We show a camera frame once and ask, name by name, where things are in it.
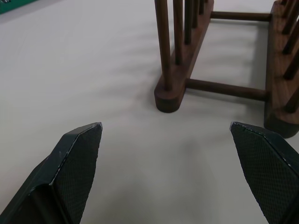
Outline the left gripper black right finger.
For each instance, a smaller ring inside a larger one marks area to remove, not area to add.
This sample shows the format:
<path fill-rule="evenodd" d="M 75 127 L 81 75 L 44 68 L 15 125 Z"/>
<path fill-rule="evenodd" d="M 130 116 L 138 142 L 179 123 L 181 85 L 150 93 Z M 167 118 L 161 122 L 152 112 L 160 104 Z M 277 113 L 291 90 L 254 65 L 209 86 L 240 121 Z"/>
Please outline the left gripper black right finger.
<path fill-rule="evenodd" d="M 270 224 L 299 222 L 299 154 L 278 133 L 232 122 L 244 177 Z"/>

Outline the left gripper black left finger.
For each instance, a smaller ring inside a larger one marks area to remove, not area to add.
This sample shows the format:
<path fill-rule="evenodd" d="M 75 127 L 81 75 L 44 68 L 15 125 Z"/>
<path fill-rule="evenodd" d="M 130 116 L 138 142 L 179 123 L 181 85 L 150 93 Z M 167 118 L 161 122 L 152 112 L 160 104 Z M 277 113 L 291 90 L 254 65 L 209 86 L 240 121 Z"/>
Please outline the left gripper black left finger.
<path fill-rule="evenodd" d="M 0 215 L 2 224 L 78 224 L 92 188 L 102 135 L 96 122 L 65 133 Z"/>

